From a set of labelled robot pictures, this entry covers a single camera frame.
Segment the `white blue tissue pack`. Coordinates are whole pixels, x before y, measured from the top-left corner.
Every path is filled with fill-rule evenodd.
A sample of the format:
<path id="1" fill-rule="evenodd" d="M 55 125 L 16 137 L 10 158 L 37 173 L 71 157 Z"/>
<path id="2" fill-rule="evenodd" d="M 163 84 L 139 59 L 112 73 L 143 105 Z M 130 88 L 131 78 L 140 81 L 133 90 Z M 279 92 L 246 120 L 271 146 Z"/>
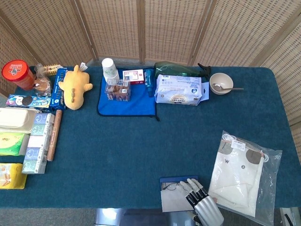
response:
<path id="1" fill-rule="evenodd" d="M 197 106 L 209 99 L 209 83 L 200 77 L 162 75 L 157 77 L 155 100 L 162 104 Z"/>

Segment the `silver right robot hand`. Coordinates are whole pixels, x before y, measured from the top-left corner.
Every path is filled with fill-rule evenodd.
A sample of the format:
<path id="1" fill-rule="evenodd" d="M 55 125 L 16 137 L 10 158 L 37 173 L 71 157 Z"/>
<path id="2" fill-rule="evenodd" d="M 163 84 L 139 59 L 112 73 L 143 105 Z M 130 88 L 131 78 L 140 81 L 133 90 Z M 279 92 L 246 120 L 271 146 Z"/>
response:
<path id="1" fill-rule="evenodd" d="M 194 178 L 186 182 L 180 181 L 182 192 L 187 202 L 194 209 L 202 226 L 222 226 L 224 217 L 213 198 L 205 188 Z"/>

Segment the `blue sandwich cookie box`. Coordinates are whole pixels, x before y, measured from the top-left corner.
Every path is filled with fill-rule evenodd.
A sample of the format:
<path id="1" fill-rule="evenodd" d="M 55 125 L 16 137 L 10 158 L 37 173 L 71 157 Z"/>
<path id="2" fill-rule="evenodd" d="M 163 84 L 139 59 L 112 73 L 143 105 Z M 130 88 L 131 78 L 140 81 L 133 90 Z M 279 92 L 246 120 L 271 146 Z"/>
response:
<path id="1" fill-rule="evenodd" d="M 48 111 L 51 97 L 36 97 L 24 95 L 9 95 L 6 105 L 9 107 L 32 108 L 41 111 Z"/>

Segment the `blue cloth black trim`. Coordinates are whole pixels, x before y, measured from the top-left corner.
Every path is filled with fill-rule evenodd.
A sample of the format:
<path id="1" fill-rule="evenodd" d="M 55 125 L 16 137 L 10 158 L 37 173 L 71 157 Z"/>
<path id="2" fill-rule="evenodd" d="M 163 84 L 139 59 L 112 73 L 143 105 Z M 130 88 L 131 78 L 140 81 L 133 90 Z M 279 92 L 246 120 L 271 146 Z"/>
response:
<path id="1" fill-rule="evenodd" d="M 97 113 L 106 117 L 153 117 L 157 116 L 155 97 L 150 97 L 145 84 L 135 84 L 131 87 L 131 97 L 128 102 L 109 100 L 105 94 L 106 81 L 101 79 Z"/>

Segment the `beige bowl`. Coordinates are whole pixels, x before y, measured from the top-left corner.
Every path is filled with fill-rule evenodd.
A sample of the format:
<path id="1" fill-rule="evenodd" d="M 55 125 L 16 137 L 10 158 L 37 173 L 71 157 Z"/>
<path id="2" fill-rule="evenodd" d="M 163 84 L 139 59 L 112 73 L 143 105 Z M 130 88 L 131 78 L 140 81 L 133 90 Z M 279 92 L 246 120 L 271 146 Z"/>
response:
<path id="1" fill-rule="evenodd" d="M 223 88 L 233 88 L 233 80 L 225 73 L 215 73 L 210 77 L 209 85 L 210 90 L 217 95 L 224 95 L 230 92 L 230 90 L 215 90 L 214 83 L 221 85 Z"/>

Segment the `clear bag of pastries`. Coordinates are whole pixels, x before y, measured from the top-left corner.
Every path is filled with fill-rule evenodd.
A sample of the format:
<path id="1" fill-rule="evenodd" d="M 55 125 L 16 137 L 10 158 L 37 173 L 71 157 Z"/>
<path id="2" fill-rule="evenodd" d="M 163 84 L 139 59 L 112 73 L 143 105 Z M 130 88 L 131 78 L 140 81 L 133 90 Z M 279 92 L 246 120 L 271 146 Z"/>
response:
<path id="1" fill-rule="evenodd" d="M 46 69 L 41 63 L 38 63 L 34 70 L 36 72 L 36 79 L 34 80 L 33 89 L 36 95 L 38 97 L 51 97 L 51 81 L 47 76 Z"/>

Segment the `small beige snack box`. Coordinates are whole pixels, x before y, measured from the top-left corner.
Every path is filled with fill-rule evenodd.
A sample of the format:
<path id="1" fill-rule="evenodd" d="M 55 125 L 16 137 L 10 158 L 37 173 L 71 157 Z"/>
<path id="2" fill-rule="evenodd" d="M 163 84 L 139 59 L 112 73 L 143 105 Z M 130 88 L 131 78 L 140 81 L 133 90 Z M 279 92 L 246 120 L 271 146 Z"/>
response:
<path id="1" fill-rule="evenodd" d="M 62 68 L 60 64 L 45 65 L 43 66 L 43 72 L 46 76 L 53 76 L 56 75 L 59 68 Z"/>

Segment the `red lidded canister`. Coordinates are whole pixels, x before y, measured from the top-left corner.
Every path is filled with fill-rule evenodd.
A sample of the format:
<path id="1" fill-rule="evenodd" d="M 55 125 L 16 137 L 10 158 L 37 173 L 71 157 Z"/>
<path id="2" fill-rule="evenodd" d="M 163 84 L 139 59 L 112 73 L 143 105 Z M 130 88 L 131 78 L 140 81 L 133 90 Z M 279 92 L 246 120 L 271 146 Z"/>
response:
<path id="1" fill-rule="evenodd" d="M 6 80 L 23 90 L 33 89 L 35 76 L 24 60 L 18 59 L 6 63 L 1 70 L 1 74 Z"/>

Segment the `grey metal frame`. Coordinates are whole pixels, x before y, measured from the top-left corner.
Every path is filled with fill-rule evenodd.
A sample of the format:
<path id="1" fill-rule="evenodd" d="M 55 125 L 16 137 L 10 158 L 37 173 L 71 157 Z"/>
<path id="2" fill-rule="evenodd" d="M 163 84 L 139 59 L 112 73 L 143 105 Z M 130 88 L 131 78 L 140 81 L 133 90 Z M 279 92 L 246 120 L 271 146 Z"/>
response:
<path id="1" fill-rule="evenodd" d="M 280 208 L 283 226 L 301 226 L 301 207 Z"/>

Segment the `stack of paper cups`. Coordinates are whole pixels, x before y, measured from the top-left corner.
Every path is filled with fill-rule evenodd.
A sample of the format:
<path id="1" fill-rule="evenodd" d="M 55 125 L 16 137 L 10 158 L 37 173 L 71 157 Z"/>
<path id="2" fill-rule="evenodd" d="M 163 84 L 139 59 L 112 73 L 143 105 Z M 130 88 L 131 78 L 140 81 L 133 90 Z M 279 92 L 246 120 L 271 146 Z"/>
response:
<path id="1" fill-rule="evenodd" d="M 119 72 L 111 58 L 105 58 L 102 60 L 103 76 L 105 81 L 118 81 Z"/>

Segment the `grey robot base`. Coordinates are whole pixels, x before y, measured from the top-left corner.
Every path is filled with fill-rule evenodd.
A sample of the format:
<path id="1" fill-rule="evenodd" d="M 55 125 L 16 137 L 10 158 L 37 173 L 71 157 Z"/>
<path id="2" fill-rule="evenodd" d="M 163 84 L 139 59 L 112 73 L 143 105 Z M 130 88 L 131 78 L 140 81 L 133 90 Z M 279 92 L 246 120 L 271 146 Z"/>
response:
<path id="1" fill-rule="evenodd" d="M 161 209 L 96 209 L 95 226 L 197 226 L 191 211 Z"/>

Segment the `blue plastic bottle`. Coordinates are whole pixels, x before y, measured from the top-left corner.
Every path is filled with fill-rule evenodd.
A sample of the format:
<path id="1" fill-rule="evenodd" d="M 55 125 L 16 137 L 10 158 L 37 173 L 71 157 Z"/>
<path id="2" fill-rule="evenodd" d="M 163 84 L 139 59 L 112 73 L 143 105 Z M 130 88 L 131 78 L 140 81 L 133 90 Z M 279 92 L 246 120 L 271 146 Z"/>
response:
<path id="1" fill-rule="evenodd" d="M 153 97 L 154 79 L 152 69 L 144 70 L 144 81 L 149 97 Z"/>

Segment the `wooden rolling pin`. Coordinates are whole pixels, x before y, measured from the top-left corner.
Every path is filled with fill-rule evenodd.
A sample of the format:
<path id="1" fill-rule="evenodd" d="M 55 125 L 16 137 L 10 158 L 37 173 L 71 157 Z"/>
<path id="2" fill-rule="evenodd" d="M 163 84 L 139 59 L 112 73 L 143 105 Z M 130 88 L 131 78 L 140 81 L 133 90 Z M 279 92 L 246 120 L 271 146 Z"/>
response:
<path id="1" fill-rule="evenodd" d="M 47 161 L 52 161 L 54 159 L 55 148 L 58 138 L 58 133 L 60 129 L 61 119 L 62 119 L 62 110 L 57 110 L 55 114 L 55 121 L 52 129 L 51 139 L 48 148 Z"/>

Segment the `green tissue pack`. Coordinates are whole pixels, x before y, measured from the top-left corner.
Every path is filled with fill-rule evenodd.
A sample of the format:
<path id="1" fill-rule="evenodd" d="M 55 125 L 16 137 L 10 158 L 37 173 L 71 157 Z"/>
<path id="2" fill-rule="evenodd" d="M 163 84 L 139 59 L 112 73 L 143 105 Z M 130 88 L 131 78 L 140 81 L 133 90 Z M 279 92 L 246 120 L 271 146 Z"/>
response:
<path id="1" fill-rule="evenodd" d="M 25 155 L 29 138 L 25 133 L 0 132 L 0 155 Z"/>

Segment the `black-framed eyeglasses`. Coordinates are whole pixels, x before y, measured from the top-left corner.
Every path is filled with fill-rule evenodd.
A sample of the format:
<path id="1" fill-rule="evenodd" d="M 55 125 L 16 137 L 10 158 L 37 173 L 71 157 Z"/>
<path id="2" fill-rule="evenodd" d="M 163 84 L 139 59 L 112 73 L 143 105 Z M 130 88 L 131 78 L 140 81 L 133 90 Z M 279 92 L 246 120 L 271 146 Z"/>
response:
<path id="1" fill-rule="evenodd" d="M 164 182 L 161 184 L 161 191 L 174 191 L 178 188 L 186 191 L 186 189 L 179 182 Z"/>

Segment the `dark blue snack box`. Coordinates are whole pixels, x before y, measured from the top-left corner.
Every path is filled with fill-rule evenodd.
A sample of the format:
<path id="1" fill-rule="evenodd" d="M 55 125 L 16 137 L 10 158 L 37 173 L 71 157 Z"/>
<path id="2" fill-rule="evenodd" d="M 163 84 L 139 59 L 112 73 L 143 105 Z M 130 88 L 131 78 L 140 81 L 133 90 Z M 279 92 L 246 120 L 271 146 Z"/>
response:
<path id="1" fill-rule="evenodd" d="M 66 108 L 66 105 L 64 103 L 63 90 L 58 85 L 60 81 L 64 80 L 66 72 L 67 68 L 59 68 L 57 70 L 50 103 L 52 109 L 64 110 Z"/>

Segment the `woven rattan folding screen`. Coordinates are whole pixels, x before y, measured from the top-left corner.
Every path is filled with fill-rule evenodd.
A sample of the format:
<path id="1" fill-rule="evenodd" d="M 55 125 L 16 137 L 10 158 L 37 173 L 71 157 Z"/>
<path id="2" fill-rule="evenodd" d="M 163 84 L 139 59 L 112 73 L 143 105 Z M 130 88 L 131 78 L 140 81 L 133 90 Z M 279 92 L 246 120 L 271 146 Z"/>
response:
<path id="1" fill-rule="evenodd" d="M 301 0 L 0 0 L 0 68 L 101 57 L 267 67 L 301 121 Z"/>

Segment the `white clamshell lunch box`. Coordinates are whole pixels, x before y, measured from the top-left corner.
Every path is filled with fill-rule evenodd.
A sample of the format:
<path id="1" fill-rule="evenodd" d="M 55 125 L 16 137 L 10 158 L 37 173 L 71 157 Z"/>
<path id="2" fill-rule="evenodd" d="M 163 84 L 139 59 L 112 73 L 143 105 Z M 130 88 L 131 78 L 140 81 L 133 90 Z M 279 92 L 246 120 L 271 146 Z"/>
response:
<path id="1" fill-rule="evenodd" d="M 25 108 L 0 108 L 0 132 L 30 134 L 39 110 Z"/>

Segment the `metal spoon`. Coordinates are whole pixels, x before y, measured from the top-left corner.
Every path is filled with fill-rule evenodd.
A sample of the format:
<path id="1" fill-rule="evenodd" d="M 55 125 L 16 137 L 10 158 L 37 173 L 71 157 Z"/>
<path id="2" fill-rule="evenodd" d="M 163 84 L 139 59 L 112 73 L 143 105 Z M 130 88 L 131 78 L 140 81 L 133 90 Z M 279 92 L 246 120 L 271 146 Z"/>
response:
<path id="1" fill-rule="evenodd" d="M 214 83 L 213 88 L 217 91 L 226 91 L 226 90 L 244 90 L 243 88 L 223 88 L 221 85 Z"/>

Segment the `blue cardboard glasses box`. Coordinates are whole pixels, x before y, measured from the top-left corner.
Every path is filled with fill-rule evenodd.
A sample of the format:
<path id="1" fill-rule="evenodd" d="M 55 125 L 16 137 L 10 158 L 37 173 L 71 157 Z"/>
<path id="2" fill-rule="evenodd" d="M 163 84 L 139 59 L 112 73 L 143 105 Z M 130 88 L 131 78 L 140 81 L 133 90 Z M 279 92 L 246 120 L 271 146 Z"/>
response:
<path id="1" fill-rule="evenodd" d="M 183 181 L 186 184 L 187 179 L 194 178 L 198 180 L 198 176 L 184 176 L 184 177 L 168 177 L 168 178 L 160 178 L 160 188 L 161 184 L 164 182 L 180 182 Z M 185 198 L 185 192 L 183 189 L 176 189 L 174 191 L 161 191 L 161 203 L 162 203 L 162 211 L 163 212 L 179 212 L 179 211 L 190 211 L 193 210 L 193 207 L 189 204 L 189 202 Z"/>

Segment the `yellow plush toy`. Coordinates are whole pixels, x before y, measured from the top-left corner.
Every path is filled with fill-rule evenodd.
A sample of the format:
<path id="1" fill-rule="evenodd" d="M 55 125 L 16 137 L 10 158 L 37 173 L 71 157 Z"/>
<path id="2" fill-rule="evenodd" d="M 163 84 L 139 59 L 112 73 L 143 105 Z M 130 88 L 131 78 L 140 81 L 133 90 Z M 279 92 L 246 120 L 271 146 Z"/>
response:
<path id="1" fill-rule="evenodd" d="M 63 91 L 65 105 L 71 110 L 80 109 L 84 103 L 85 92 L 93 88 L 89 74 L 80 70 L 79 65 L 75 65 L 72 71 L 67 71 L 58 86 Z"/>

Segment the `clear bag with white cloth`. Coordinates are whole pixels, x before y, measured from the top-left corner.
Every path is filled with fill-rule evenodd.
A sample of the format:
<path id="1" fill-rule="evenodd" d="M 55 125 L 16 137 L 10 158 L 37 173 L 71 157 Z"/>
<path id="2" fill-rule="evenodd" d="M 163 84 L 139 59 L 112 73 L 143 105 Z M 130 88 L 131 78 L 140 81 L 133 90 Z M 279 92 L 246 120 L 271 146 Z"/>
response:
<path id="1" fill-rule="evenodd" d="M 223 131 L 208 193 L 219 207 L 273 226 L 281 157 L 282 150 Z"/>

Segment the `clear coffee capsule box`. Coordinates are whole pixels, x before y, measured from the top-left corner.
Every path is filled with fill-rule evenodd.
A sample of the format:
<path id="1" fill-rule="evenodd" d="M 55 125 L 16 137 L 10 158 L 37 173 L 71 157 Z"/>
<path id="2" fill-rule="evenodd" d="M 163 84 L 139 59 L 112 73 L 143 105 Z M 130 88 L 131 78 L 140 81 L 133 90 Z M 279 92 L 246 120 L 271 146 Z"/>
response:
<path id="1" fill-rule="evenodd" d="M 124 80 L 107 80 L 105 94 L 109 100 L 130 101 L 131 83 Z"/>

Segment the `pastel pocket tissue multipack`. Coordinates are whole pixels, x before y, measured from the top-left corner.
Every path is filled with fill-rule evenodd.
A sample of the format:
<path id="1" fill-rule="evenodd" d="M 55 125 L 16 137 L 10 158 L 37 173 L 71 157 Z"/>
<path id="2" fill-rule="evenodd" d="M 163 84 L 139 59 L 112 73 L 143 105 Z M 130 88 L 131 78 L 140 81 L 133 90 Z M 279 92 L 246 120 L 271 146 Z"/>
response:
<path id="1" fill-rule="evenodd" d="M 24 157 L 23 174 L 45 173 L 54 119 L 52 113 L 36 114 Z"/>

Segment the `red and white carton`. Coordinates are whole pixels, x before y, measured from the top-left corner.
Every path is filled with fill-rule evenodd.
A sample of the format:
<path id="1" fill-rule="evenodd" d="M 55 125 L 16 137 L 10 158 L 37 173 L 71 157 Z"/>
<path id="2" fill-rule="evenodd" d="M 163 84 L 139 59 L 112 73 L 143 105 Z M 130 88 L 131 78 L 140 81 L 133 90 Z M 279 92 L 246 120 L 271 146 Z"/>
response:
<path id="1" fill-rule="evenodd" d="M 144 84 L 143 69 L 124 70 L 122 75 L 124 81 L 129 81 L 133 85 Z"/>

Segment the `yellow wet wipe pack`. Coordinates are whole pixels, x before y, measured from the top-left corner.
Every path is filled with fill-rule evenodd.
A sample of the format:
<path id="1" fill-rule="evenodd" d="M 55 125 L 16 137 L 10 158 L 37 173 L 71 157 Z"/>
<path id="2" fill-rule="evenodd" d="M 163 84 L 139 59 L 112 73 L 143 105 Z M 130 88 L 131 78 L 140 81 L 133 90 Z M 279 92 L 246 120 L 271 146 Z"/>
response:
<path id="1" fill-rule="evenodd" d="M 24 189 L 27 175 L 20 163 L 0 163 L 0 189 Z"/>

